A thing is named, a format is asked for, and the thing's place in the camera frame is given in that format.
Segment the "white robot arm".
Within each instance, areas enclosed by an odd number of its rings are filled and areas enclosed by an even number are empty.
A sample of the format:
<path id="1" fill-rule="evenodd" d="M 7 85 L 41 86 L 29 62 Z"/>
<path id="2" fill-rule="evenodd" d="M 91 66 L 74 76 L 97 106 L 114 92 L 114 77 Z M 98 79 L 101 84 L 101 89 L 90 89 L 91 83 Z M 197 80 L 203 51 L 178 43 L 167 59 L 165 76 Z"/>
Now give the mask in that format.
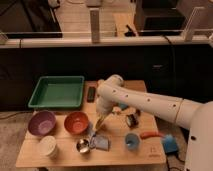
<path id="1" fill-rule="evenodd" d="M 184 171 L 213 171 L 213 101 L 199 103 L 179 97 L 140 92 L 124 88 L 120 75 L 111 75 L 97 88 L 97 128 L 116 103 L 174 123 L 189 131 Z"/>

